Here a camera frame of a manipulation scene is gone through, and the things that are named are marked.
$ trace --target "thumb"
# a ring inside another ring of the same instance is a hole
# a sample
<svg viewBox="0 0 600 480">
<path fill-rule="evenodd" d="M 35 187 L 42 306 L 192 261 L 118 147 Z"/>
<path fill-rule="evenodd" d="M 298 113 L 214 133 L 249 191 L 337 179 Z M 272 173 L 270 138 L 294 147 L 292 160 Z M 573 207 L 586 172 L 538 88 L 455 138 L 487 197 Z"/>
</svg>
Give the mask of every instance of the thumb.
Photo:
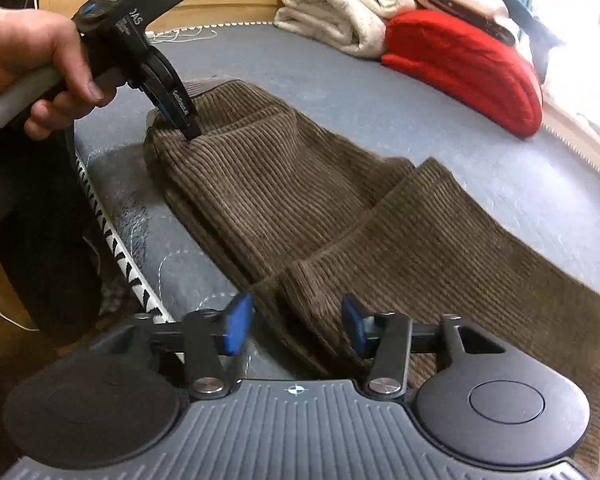
<svg viewBox="0 0 600 480">
<path fill-rule="evenodd" d="M 96 85 L 82 50 L 80 34 L 70 20 L 59 27 L 56 36 L 53 62 L 64 76 L 69 92 L 80 96 L 84 101 L 96 104 L 104 98 L 104 93 Z"/>
</svg>

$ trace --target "finger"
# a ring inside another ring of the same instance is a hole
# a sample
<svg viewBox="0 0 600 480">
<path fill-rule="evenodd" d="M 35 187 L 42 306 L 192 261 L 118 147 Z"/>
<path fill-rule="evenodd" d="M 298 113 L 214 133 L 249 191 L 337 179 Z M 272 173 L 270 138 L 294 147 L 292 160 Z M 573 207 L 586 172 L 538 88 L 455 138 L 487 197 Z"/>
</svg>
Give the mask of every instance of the finger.
<svg viewBox="0 0 600 480">
<path fill-rule="evenodd" d="M 83 99 L 71 92 L 60 92 L 54 98 L 54 108 L 59 114 L 71 119 L 83 118 L 93 110 L 93 104 L 85 102 Z"/>
<path fill-rule="evenodd" d="M 98 108 L 104 108 L 110 102 L 113 101 L 113 98 L 116 96 L 117 89 L 113 88 L 103 88 L 104 97 L 98 102 L 96 105 Z"/>
<path fill-rule="evenodd" d="M 24 123 L 24 132 L 33 140 L 46 139 L 51 130 L 37 124 L 33 119 L 29 118 Z"/>
<path fill-rule="evenodd" d="M 80 35 L 71 20 L 63 21 L 58 26 L 53 60 L 71 92 L 92 104 L 104 97 L 91 76 L 91 70 L 82 52 Z"/>
<path fill-rule="evenodd" d="M 74 123 L 73 118 L 61 114 L 49 101 L 37 101 L 31 107 L 31 119 L 49 130 L 61 130 Z"/>
</svg>

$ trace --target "brown corduroy fabric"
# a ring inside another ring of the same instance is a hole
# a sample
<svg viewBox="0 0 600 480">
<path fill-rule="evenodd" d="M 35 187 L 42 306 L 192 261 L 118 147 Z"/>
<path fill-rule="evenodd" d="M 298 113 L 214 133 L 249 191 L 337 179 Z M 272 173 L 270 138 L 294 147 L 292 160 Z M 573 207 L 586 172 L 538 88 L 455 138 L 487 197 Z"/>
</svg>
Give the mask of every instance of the brown corduroy fabric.
<svg viewBox="0 0 600 480">
<path fill-rule="evenodd" d="M 600 296 L 505 231 L 433 159 L 382 158 L 239 80 L 189 86 L 203 135 L 158 115 L 146 159 L 200 246 L 320 376 L 357 374 L 340 298 L 421 322 L 466 316 L 589 399 L 577 460 L 600 452 Z M 414 360 L 410 378 L 433 373 Z"/>
</svg>

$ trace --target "handheld device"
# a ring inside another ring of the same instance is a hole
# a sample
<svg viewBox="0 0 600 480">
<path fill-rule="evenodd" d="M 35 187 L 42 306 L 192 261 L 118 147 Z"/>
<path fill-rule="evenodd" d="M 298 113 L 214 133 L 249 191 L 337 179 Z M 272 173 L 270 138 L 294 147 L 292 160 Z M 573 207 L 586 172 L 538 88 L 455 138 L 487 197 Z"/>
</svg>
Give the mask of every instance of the handheld device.
<svg viewBox="0 0 600 480">
<path fill-rule="evenodd" d="M 141 89 L 187 139 L 200 134 L 196 110 L 166 57 L 149 43 L 146 26 L 183 0 L 89 0 L 72 20 L 82 36 L 96 83 Z M 22 126 L 38 99 L 66 89 L 52 67 L 35 70 L 0 95 L 0 127 Z"/>
<path fill-rule="evenodd" d="M 239 381 L 219 355 L 240 351 L 252 303 L 138 315 L 21 383 L 4 422 L 27 456 L 2 480 L 585 480 L 568 458 L 582 391 L 469 320 L 419 324 L 346 295 L 345 332 L 373 359 L 362 384 Z M 170 352 L 179 374 L 164 374 Z M 411 389 L 416 353 L 440 371 Z"/>
</svg>

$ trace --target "crosshair marking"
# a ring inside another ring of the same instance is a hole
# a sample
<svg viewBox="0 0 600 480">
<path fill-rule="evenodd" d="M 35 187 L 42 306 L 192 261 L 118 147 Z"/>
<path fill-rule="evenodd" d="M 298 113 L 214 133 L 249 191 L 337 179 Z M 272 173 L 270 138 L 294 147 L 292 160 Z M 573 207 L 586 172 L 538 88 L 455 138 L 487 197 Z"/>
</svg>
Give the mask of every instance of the crosshair marking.
<svg viewBox="0 0 600 480">
<path fill-rule="evenodd" d="M 289 392 L 291 395 L 297 397 L 300 394 L 304 394 L 307 391 L 307 389 L 303 386 L 300 386 L 300 384 L 294 384 L 293 386 L 289 386 L 286 389 L 286 391 Z"/>
</svg>

